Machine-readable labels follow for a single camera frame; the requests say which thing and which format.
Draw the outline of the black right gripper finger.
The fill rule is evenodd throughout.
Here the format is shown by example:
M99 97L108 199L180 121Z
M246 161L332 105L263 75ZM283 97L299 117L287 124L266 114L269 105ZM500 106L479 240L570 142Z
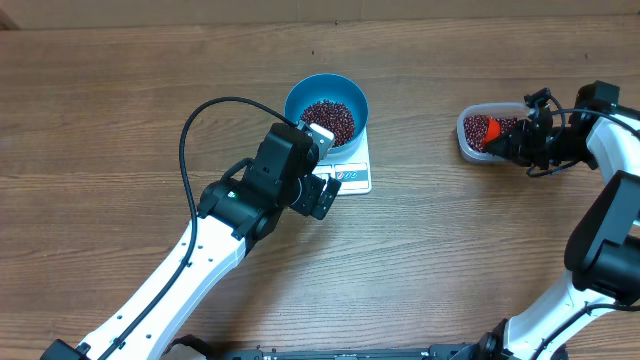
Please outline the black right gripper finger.
M518 148L506 143L487 144L485 150L488 154L506 161L516 162L518 160Z
M515 128L500 134L495 139L486 143L486 149L513 149L518 144L514 141L514 135L517 133Z

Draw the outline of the red measuring scoop blue handle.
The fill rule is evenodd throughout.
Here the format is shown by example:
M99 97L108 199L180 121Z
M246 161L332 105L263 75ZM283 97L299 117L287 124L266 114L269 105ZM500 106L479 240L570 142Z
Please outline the red measuring scoop blue handle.
M501 135L501 125L493 117L487 118L487 129L481 141L481 149L485 150L486 146Z

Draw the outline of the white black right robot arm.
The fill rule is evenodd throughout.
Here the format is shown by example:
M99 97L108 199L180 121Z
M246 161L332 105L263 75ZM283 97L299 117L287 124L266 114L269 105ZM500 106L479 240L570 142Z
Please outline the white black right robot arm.
M611 312L639 309L639 113L619 104L618 86L595 81L564 108L543 88L521 103L467 108L456 128L469 162L510 161L527 176L579 163L598 170L604 188L571 233L565 271L529 308L502 320L454 359L565 359L566 344Z

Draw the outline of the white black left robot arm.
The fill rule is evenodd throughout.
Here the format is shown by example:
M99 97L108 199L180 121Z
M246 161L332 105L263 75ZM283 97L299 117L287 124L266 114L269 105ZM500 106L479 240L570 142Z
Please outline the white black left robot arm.
M204 358L197 341L177 339L177 332L213 286L275 229L285 208L326 216L341 184L313 170L332 143L318 125L273 125L255 158L205 188L181 239L134 295L79 345L56 340L43 358Z

